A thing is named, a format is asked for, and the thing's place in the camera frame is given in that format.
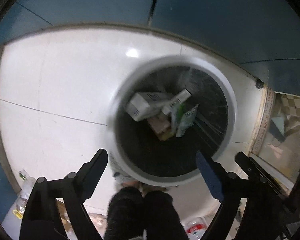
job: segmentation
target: plastic wrapper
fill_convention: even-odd
[[[63,227],[65,228],[66,233],[71,234],[72,226],[71,226],[71,222],[65,204],[62,201],[57,200],[57,207],[60,213],[61,222],[63,224]]]
[[[199,105],[196,105],[183,114],[178,126],[176,137],[182,137],[185,134],[186,130],[193,125],[195,116],[197,115],[198,106]]]
[[[146,120],[135,122],[125,112],[126,104],[136,92],[177,95],[184,89],[191,94],[186,103],[199,106],[194,125],[181,138],[172,136],[167,141],[160,141]],[[126,98],[117,123],[118,142],[129,160],[148,174],[175,177],[196,170],[197,151],[213,156],[226,134],[226,98],[217,82],[198,69],[186,66],[160,69],[136,83]]]
[[[194,218],[186,224],[186,232],[189,240],[199,240],[204,235],[208,228],[204,218]]]
[[[149,117],[147,118],[147,121],[157,135],[165,132],[170,127],[170,122],[168,120],[160,120],[157,116]]]
[[[95,226],[95,228],[99,231],[100,229],[105,229],[107,225],[107,218],[102,214],[89,213],[89,217]]]
[[[171,132],[173,134],[176,133],[178,126],[179,126],[179,122],[181,120],[182,117],[182,108],[183,105],[180,105],[179,107],[175,107],[172,109],[171,113],[170,113],[170,117],[171,117]]]
[[[163,108],[162,108],[162,113],[164,113],[165,115],[168,115],[169,113],[171,113],[171,111],[173,109],[178,109],[179,106],[186,101],[189,97],[191,96],[191,94],[188,92],[188,90],[183,89],[180,93],[178,93],[175,97],[173,97],[168,104],[166,104]]]
[[[21,218],[23,218],[23,214],[25,212],[25,208],[28,203],[31,191],[36,182],[36,179],[33,177],[30,177],[29,174],[25,170],[20,171],[19,176],[20,176],[20,178],[22,178],[24,180],[24,182],[21,185],[21,191],[16,200],[16,209],[14,209],[12,211],[12,213],[16,217],[21,219]]]

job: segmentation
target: red label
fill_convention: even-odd
[[[199,229],[207,229],[207,227],[204,224],[197,224],[197,225],[194,225],[193,227],[190,227],[187,230],[187,233],[191,234],[192,232],[197,231]]]

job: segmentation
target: plastic bag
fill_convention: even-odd
[[[198,240],[204,235],[208,228],[204,218],[194,218],[186,224],[186,232],[190,240]]]
[[[185,134],[186,130],[193,125],[194,119],[197,115],[198,106],[199,105],[196,105],[195,107],[191,108],[188,112],[184,113],[178,126],[176,137],[182,137]]]
[[[107,218],[102,214],[89,213],[89,217],[97,230],[106,228]]]
[[[25,170],[20,171],[19,176],[20,176],[20,178],[22,178],[24,180],[24,182],[21,185],[21,191],[16,200],[16,209],[14,209],[12,211],[12,213],[17,218],[21,219],[21,218],[23,218],[23,214],[25,212],[25,208],[28,203],[31,191],[36,182],[36,179],[33,177],[30,177],[29,174]]]

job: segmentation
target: white floor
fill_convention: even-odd
[[[191,54],[213,63],[231,83],[238,104],[233,140],[220,163],[236,171],[234,155],[247,151],[261,90],[238,66],[210,52],[151,34],[109,29],[70,29],[9,43],[0,66],[0,129],[11,168],[30,176],[60,179],[77,171],[99,148],[107,149],[109,104],[123,80],[148,60]],[[106,214],[115,182],[109,167],[88,212]],[[169,192],[182,220],[215,208],[203,179]]]

